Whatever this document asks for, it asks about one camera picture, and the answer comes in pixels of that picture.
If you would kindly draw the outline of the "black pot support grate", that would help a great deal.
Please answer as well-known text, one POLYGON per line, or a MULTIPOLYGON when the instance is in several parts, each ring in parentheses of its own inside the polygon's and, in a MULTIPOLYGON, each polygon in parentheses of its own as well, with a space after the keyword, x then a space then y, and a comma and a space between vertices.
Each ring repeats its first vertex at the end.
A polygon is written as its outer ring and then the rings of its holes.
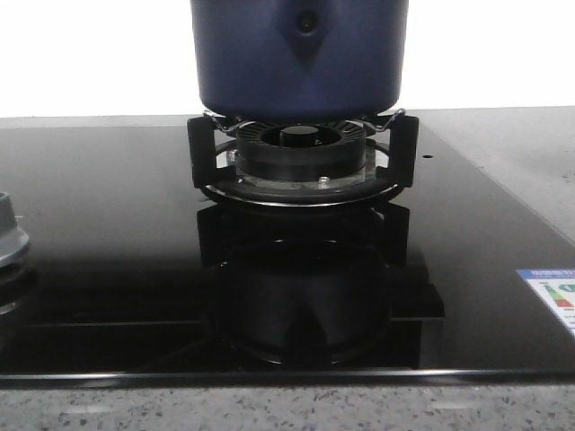
POLYGON ((366 130, 367 146, 375 150, 374 179, 316 192, 272 192, 243 185, 235 166, 235 133, 238 128, 259 120, 232 120, 206 112, 187 122, 193 186, 216 202, 287 208, 338 207, 377 198, 389 200, 411 187, 418 118, 398 110, 391 115, 340 120, 357 123, 366 130))

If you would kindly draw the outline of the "black round gas burner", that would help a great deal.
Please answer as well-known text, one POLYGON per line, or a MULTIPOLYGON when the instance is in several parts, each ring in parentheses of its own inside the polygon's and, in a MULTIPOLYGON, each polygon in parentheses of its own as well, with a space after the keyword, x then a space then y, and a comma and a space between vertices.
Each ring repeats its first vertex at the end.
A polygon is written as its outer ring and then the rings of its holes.
POLYGON ((272 192, 328 191, 376 177, 375 150, 357 123, 269 123, 236 130, 242 184, 272 192))

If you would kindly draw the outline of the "dark blue saucepan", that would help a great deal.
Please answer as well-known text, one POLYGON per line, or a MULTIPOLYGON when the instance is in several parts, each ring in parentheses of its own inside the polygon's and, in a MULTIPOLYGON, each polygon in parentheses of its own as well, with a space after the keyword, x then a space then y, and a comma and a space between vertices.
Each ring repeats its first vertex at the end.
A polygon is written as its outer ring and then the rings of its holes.
POLYGON ((255 120, 354 119, 399 99, 406 1, 193 1, 199 97, 255 120))

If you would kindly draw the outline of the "black glass gas stove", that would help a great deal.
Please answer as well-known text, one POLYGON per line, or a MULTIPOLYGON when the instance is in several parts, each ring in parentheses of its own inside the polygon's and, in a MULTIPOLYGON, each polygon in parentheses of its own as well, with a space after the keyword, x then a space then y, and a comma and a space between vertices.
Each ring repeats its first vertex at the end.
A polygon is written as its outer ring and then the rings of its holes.
POLYGON ((31 247, 1 273, 1 384, 572 383, 574 338, 517 269, 570 241, 428 128, 391 203, 215 205, 182 123, 5 128, 31 247))

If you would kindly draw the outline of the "silver stove control knob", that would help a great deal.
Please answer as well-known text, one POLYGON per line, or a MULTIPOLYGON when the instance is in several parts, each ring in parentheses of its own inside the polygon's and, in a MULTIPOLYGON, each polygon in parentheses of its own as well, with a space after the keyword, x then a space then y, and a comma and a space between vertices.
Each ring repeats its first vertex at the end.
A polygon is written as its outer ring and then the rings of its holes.
POLYGON ((11 197, 1 192, 1 233, 0 263, 1 268, 14 264, 25 255, 30 245, 29 235, 19 227, 13 210, 11 197))

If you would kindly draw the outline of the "energy rating label sticker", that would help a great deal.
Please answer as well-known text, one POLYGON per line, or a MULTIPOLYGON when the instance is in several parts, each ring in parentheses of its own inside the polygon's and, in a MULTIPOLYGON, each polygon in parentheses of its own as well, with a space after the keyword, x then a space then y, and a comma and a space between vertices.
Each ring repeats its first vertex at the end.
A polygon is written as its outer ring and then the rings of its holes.
POLYGON ((517 269, 517 274, 574 336, 574 269, 517 269))

